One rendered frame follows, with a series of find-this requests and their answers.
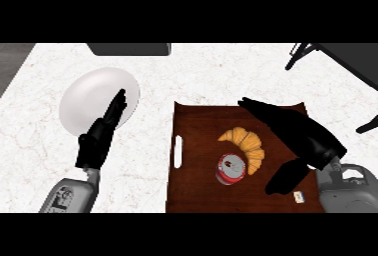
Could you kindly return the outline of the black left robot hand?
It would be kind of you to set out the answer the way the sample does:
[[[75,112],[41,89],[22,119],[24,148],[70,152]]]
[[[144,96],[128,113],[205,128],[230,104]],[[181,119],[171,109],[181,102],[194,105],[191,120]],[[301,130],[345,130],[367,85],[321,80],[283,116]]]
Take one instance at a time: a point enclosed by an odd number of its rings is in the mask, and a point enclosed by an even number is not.
[[[88,131],[78,137],[76,168],[100,169],[125,107],[125,90],[120,89],[113,96],[103,116],[95,119]]]

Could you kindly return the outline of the golden croissant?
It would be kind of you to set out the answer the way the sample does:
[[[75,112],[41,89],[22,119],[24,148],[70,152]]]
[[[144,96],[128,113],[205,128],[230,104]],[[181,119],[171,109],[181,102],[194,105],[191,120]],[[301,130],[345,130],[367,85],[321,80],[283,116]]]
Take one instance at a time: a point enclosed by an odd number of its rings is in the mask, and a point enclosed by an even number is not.
[[[259,169],[264,160],[264,150],[258,135],[242,127],[234,127],[221,134],[218,141],[228,141],[237,146],[247,160],[247,174],[252,175]]]

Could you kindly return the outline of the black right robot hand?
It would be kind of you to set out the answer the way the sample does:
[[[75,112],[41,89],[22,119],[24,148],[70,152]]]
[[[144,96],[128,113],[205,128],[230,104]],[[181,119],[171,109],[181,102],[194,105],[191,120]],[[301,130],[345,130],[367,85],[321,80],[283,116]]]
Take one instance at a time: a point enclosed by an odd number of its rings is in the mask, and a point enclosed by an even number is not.
[[[237,105],[267,125],[270,131],[295,154],[284,162],[265,185],[265,194],[287,194],[309,173],[309,167],[323,170],[333,159],[346,153],[330,131],[295,109],[284,109],[243,97]]]

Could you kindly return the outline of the red can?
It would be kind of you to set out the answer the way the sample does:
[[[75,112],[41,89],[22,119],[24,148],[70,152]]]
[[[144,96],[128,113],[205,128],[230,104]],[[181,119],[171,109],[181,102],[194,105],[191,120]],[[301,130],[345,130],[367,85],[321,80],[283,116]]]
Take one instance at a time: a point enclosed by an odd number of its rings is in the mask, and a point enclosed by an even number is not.
[[[233,185],[244,177],[244,162],[242,158],[233,154],[224,154],[215,167],[215,178],[222,185]]]

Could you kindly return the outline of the dark brown wooden tray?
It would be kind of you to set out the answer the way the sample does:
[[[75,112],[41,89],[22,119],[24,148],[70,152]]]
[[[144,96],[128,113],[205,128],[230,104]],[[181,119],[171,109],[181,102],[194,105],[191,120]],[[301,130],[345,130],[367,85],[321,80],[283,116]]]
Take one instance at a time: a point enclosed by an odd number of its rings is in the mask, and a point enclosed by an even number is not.
[[[218,140],[231,128],[242,127],[261,139],[264,160],[256,172],[224,185],[215,178],[216,163],[225,153],[242,155],[233,143]],[[315,174],[309,173],[290,193],[265,193],[265,184],[280,165],[295,158],[267,125],[237,106],[174,105],[172,139],[182,140],[181,165],[169,167],[165,210],[168,212],[295,212],[320,213]]]

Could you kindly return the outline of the dark grey appliance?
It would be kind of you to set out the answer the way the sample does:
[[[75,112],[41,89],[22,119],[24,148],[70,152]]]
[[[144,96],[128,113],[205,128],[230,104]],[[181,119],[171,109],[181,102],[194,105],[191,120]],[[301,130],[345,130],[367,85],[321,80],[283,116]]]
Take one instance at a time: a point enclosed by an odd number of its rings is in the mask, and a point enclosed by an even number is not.
[[[88,43],[95,56],[168,56],[169,43]]]

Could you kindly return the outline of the white round plate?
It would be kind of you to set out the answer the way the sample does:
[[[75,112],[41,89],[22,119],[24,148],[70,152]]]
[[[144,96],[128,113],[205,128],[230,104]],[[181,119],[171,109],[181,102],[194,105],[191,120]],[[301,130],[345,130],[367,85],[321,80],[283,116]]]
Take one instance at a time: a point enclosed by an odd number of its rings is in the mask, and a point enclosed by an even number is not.
[[[137,108],[140,88],[132,75],[122,69],[104,67],[84,74],[67,87],[58,106],[58,119],[66,131],[78,136],[104,114],[113,96],[125,90],[126,107],[117,127]]]

